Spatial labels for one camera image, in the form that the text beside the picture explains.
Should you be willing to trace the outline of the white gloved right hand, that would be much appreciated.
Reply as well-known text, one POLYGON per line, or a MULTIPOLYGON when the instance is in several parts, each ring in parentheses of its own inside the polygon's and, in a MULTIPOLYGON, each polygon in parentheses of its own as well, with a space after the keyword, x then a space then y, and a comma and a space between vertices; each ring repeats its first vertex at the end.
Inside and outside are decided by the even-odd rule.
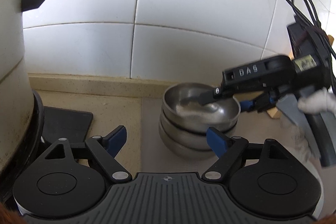
POLYGON ((314 157, 323 167, 335 165, 335 94, 306 88, 282 97, 276 107, 300 160, 314 157))

